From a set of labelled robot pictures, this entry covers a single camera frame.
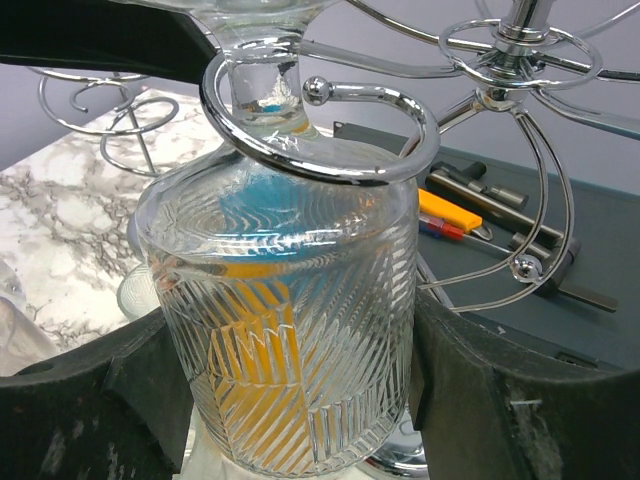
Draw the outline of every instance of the metal ball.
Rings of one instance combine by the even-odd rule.
[[[515,279],[521,283],[536,283],[542,277],[542,263],[533,255],[522,254],[509,265]]]
[[[311,77],[302,87],[304,99],[313,106],[327,103],[331,97],[331,83],[322,77]]]

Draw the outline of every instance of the white marble surface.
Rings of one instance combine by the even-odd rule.
[[[198,99],[154,90],[140,98],[159,95],[177,100],[180,111],[144,136],[157,166],[176,166],[220,144]],[[137,116],[145,125],[167,111],[150,105]],[[106,128],[113,115],[87,126]],[[17,272],[32,318],[63,351],[126,324],[116,291],[138,264],[126,226],[150,180],[107,164],[99,145],[99,137],[70,133],[0,172],[0,258]],[[129,166],[145,165],[135,137],[114,138],[108,150]],[[341,480],[368,478],[352,469]]]

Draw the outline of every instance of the gray table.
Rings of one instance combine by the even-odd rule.
[[[336,137],[367,142],[399,152],[404,138],[357,125],[336,125]],[[436,161],[463,168],[473,161],[488,166],[487,184],[517,187],[531,196],[525,213],[538,205],[537,173],[504,162],[442,148]],[[640,197],[573,182],[576,203],[574,236],[583,246],[567,280],[619,300],[616,313],[607,313],[564,297],[529,296],[506,307],[470,317],[519,343],[543,353],[584,359],[599,368],[640,368]],[[557,179],[550,180],[545,224],[562,229],[564,208]],[[493,228],[494,242],[506,246],[511,233]],[[419,249],[438,278],[470,272],[499,260],[500,254],[420,236]],[[447,287],[456,305],[497,299],[517,291],[519,284],[504,270],[482,280]]]

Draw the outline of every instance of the metal glass holder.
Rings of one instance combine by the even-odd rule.
[[[476,87],[462,100],[436,115],[438,132],[444,134],[463,121],[483,112],[507,113],[514,119],[531,147],[538,169],[540,204],[533,226],[526,236],[526,241],[496,265],[444,280],[437,280],[424,259],[420,258],[418,273],[424,283],[419,288],[430,291],[455,312],[496,308],[533,293],[554,274],[569,250],[573,234],[574,205],[570,178],[563,163],[549,136],[524,107],[523,102],[532,96],[540,104],[568,120],[640,140],[640,120],[585,109],[567,102],[556,93],[584,85],[593,80],[640,82],[639,72],[603,68],[600,53],[586,41],[587,38],[613,27],[640,10],[640,2],[617,13],[610,19],[576,34],[571,34],[548,25],[547,21],[554,0],[514,0],[509,13],[500,19],[491,18],[484,0],[476,0],[480,14],[488,18],[452,25],[440,35],[406,25],[379,12],[362,0],[347,0],[347,2],[398,33],[437,46],[448,64],[440,66],[403,65],[314,41],[302,42],[302,55],[402,78],[430,79],[465,75],[475,82]],[[482,43],[455,38],[459,32],[478,28],[489,29],[493,36],[493,42]],[[588,62],[577,62],[551,53],[555,47],[566,44],[582,51],[588,58]],[[456,51],[473,52],[477,56],[468,61],[460,57]],[[294,158],[291,154],[278,151],[274,147],[267,148],[264,142],[253,138],[239,125],[235,125],[229,120],[230,116],[219,101],[218,93],[219,78],[221,72],[224,72],[224,68],[224,61],[218,60],[214,61],[214,64],[208,69],[209,78],[203,82],[201,90],[205,112],[213,126],[225,139],[243,153],[273,168],[319,181],[368,187],[401,181],[417,174],[432,158],[432,147],[438,145],[430,130],[432,121],[428,110],[408,96],[385,87],[329,83],[320,77],[313,77],[304,85],[305,100],[310,105],[322,105],[327,101],[336,100],[387,103],[400,108],[414,118],[419,126],[419,132],[407,142],[400,154],[402,159],[398,164],[385,171],[375,166],[362,171],[328,170],[322,165],[322,162],[313,164],[305,159]],[[545,78],[545,71],[551,68],[570,72],[576,77],[566,80]],[[548,159],[560,179],[566,220],[560,237],[559,252],[543,270],[537,259],[525,252],[540,232],[547,210],[549,188],[546,165]],[[521,291],[506,298],[475,305],[455,306],[443,290],[445,286],[484,277],[505,268],[509,268],[513,277],[524,285]]]
[[[85,135],[92,135],[101,137],[100,139],[100,153],[102,158],[109,163],[110,165],[123,170],[125,172],[133,173],[135,175],[140,175],[143,177],[157,177],[162,172],[158,171],[158,169],[154,166],[153,161],[151,159],[151,154],[149,153],[149,149],[147,148],[147,144],[144,141],[144,134],[151,132],[157,128],[162,127],[169,123],[178,113],[180,106],[178,102],[169,97],[153,97],[147,98],[143,100],[137,100],[137,95],[133,93],[130,85],[132,82],[137,82],[140,80],[145,80],[148,78],[146,75],[122,75],[118,72],[113,72],[111,76],[97,77],[97,76],[83,76],[83,75],[73,75],[70,73],[57,72],[54,70],[41,69],[41,68],[29,68],[31,71],[39,74],[41,76],[40,83],[38,84],[38,102],[42,107],[44,113],[54,122],[63,127],[66,127],[74,132],[83,133]],[[73,123],[67,122],[62,117],[60,117],[57,113],[53,111],[49,102],[47,100],[47,85],[50,79],[54,80],[62,80],[68,82],[76,82],[83,84],[82,87],[78,88],[78,90],[74,91],[69,97],[69,103],[71,106],[80,112],[87,113],[88,109],[82,105],[80,105],[78,101],[78,97],[80,94],[87,92],[89,90],[93,90],[94,88],[99,87],[112,87],[117,88],[120,96],[122,97],[122,103],[115,107],[114,111],[116,112],[116,116],[114,117],[111,125],[104,129],[92,129],[81,125],[75,125]],[[145,105],[155,105],[164,103],[171,107],[171,110],[159,120],[156,120],[148,125],[140,126],[138,121],[138,117],[136,116],[136,111],[145,106]],[[131,122],[131,128],[118,128],[118,124],[128,118]],[[121,161],[113,158],[111,154],[108,152],[108,143],[114,137],[123,137],[135,135],[138,144],[140,145],[140,150],[142,151],[142,155],[144,156],[146,169],[134,168],[128,166]]]

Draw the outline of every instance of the central metal pole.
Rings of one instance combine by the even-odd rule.
[[[549,33],[547,20],[555,0],[514,0],[502,19],[498,33],[509,40],[538,43]]]

